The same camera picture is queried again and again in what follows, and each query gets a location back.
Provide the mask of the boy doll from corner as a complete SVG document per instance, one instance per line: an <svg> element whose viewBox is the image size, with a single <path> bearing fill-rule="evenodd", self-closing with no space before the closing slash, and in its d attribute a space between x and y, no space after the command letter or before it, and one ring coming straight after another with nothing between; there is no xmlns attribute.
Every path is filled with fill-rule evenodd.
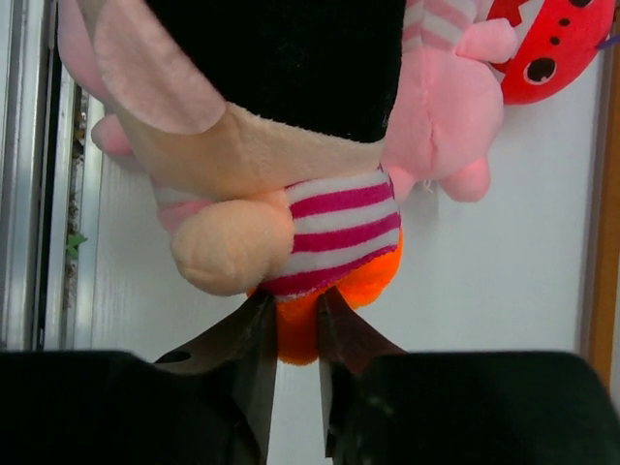
<svg viewBox="0 0 620 465"><path fill-rule="evenodd" d="M212 295L271 294L279 357L316 359L315 304L354 307L399 266L380 158L401 66L401 1L144 1L225 102L197 135L120 115L144 165L208 206L171 234L180 274Z"/></svg>

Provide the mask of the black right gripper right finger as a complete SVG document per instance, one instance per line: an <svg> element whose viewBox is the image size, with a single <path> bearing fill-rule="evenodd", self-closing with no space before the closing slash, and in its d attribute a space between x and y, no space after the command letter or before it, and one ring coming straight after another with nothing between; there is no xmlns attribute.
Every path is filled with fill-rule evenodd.
<svg viewBox="0 0 620 465"><path fill-rule="evenodd" d="M406 351L367 323L336 289L319 297L317 316L325 456L334 458L357 376L374 359Z"/></svg>

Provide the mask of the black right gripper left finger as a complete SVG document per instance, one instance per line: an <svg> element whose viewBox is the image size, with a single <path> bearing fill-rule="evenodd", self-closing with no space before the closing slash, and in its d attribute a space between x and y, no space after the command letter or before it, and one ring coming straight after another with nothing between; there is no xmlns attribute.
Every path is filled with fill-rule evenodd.
<svg viewBox="0 0 620 465"><path fill-rule="evenodd" d="M196 382L199 400L222 418L222 464L265 464L277 371L271 295L252 294L229 316L160 356L154 365Z"/></svg>

